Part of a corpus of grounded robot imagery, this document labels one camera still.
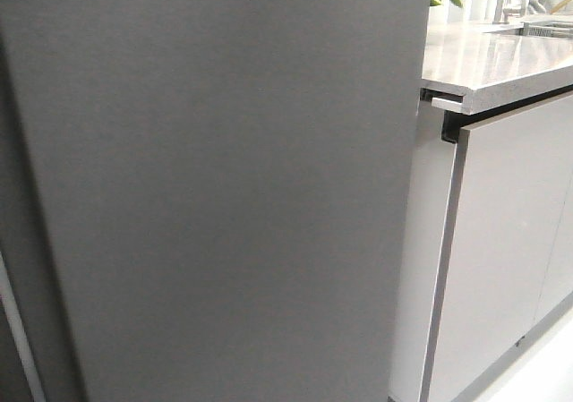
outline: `refrigerator door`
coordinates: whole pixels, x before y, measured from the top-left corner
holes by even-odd
[[[427,4],[1,0],[89,402],[385,398]]]

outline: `countertop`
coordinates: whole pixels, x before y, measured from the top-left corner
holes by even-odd
[[[459,23],[428,29],[422,88],[445,93],[475,114],[573,84],[573,39],[490,33],[515,29],[523,20],[568,20],[530,16],[510,25]]]

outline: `faucet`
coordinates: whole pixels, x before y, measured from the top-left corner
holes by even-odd
[[[493,24],[509,23],[509,17],[526,15],[527,0],[521,0],[521,5],[511,5],[511,0],[497,0]]]

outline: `floor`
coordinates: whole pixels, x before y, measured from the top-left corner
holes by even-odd
[[[573,402],[573,308],[473,401]]]

